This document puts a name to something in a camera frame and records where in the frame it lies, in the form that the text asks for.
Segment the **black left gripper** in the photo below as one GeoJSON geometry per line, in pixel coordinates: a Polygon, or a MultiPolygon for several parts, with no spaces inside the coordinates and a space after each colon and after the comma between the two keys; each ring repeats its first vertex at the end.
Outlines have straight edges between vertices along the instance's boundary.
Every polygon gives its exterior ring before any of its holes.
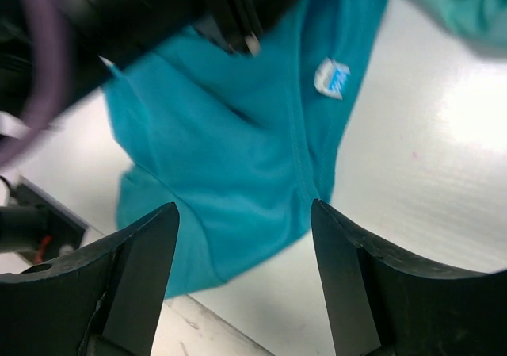
{"type": "Polygon", "coordinates": [[[20,114],[50,82],[60,113],[192,26],[231,55],[252,56],[296,0],[1,0],[1,109],[20,114]]]}

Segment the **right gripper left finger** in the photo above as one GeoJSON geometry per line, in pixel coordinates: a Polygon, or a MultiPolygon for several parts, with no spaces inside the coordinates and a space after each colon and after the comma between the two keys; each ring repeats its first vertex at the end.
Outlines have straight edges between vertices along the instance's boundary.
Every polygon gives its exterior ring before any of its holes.
{"type": "Polygon", "coordinates": [[[176,247],[167,203],[71,254],[1,276],[3,355],[148,355],[176,247]]]}

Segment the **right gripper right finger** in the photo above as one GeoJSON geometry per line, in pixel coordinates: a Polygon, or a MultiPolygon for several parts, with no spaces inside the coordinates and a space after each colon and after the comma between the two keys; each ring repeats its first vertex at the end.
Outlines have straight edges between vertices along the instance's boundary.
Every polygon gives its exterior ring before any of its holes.
{"type": "Polygon", "coordinates": [[[416,255],[320,200],[311,229],[336,354],[505,354],[505,271],[416,255]]]}

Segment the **teal blue t-shirt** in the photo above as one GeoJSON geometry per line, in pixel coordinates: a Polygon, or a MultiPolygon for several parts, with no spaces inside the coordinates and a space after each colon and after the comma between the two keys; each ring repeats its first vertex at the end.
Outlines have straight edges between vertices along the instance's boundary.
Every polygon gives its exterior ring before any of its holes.
{"type": "Polygon", "coordinates": [[[185,29],[112,67],[109,119],[132,160],[116,222],[167,202],[180,213],[167,297],[223,285],[308,232],[387,1],[298,0],[255,57],[185,29]]]}

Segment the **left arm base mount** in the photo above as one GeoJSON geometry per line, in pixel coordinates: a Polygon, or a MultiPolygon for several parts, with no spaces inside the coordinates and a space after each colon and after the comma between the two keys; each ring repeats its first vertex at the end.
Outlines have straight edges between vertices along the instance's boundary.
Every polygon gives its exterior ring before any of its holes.
{"type": "Polygon", "coordinates": [[[22,178],[1,177],[1,252],[14,252],[32,265],[80,248],[89,225],[40,187],[22,178]]]}

